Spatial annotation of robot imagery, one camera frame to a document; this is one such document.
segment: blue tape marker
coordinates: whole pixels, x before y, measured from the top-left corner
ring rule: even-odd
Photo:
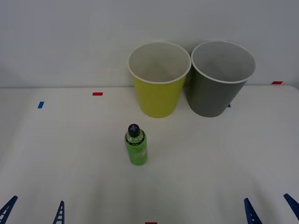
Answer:
[[[38,109],[42,109],[44,103],[45,102],[39,102]]]

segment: cup rim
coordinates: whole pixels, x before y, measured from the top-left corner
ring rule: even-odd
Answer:
[[[141,48],[141,47],[143,47],[143,46],[151,45],[151,44],[155,44],[155,43],[164,43],[164,44],[172,45],[172,46],[174,46],[174,47],[177,47],[177,48],[181,49],[183,52],[185,52],[185,53],[188,55],[188,58],[189,58],[189,66],[188,66],[186,72],[185,72],[183,75],[181,75],[180,77],[178,77],[178,78],[176,78],[176,79],[173,79],[173,80],[171,80],[171,81],[167,81],[167,82],[151,82],[151,81],[145,80],[145,79],[140,78],[139,76],[135,75],[135,73],[131,70],[131,68],[130,68],[130,63],[129,63],[132,54],[133,54],[137,49],[139,49],[139,48]],[[145,82],[145,83],[150,83],[150,84],[170,84],[170,83],[174,83],[174,82],[176,82],[176,81],[182,79],[183,77],[185,77],[185,76],[188,74],[188,72],[190,71],[191,66],[192,66],[192,61],[191,61],[191,57],[190,57],[190,54],[188,53],[188,51],[186,51],[186,50],[185,50],[183,47],[181,47],[180,45],[175,44],[175,43],[172,43],[172,42],[167,42],[167,41],[155,41],[155,42],[151,42],[151,43],[147,43],[147,44],[142,44],[142,45],[136,47],[136,48],[130,53],[130,55],[129,55],[129,57],[128,57],[128,60],[127,60],[127,66],[128,66],[128,70],[130,71],[130,73],[131,73],[135,78],[137,78],[137,79],[139,79],[139,80],[141,80],[141,81],[143,81],[143,82]]]
[[[210,79],[210,80],[213,80],[213,81],[218,82],[218,83],[225,83],[225,84],[237,84],[237,83],[243,83],[243,82],[246,82],[246,81],[253,75],[253,73],[252,73],[250,76],[248,76],[248,77],[245,78],[245,79],[242,79],[242,80],[239,80],[239,81],[232,81],[232,82],[230,82],[230,81],[222,81],[222,80],[219,80],[219,79],[215,79],[215,78],[212,78],[212,77],[206,75],[205,73],[203,73],[199,68],[196,67],[196,65],[195,65],[195,63],[194,63],[194,60],[193,60],[193,54],[194,54],[194,52],[195,52],[195,50],[196,50],[197,48],[201,47],[202,45],[204,45],[204,44],[206,44],[206,43],[211,43],[211,42],[229,43],[229,44],[235,45],[235,46],[237,46],[237,47],[243,49],[247,54],[249,54],[249,55],[253,58],[253,62],[254,62],[253,73],[254,73],[254,71],[256,70],[256,62],[255,62],[255,60],[254,60],[253,55],[252,55],[251,53],[249,53],[244,47],[242,47],[241,45],[236,44],[236,43],[234,43],[234,42],[230,42],[230,41],[221,41],[221,40],[220,40],[220,41],[205,41],[205,42],[203,42],[203,43],[197,45],[197,46],[193,49],[193,51],[192,51],[192,53],[191,53],[191,61],[192,61],[192,65],[193,65],[193,67],[196,69],[197,72],[199,72],[201,75],[203,75],[204,77],[206,77],[206,78],[208,78],[208,79]]]

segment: white wall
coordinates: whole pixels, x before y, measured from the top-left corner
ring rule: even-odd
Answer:
[[[297,0],[1,0],[0,87],[129,86],[132,49],[227,39],[256,59],[248,84],[299,83]]]

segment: gray cup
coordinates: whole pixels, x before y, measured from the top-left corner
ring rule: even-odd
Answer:
[[[190,108],[203,117],[222,114],[256,68],[247,50],[227,41],[202,43],[191,59],[186,96]]]

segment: bottle label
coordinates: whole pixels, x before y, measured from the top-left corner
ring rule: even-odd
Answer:
[[[131,143],[125,138],[130,160],[135,165],[142,165],[148,158],[146,150],[146,135],[143,133],[143,139],[137,143]]]

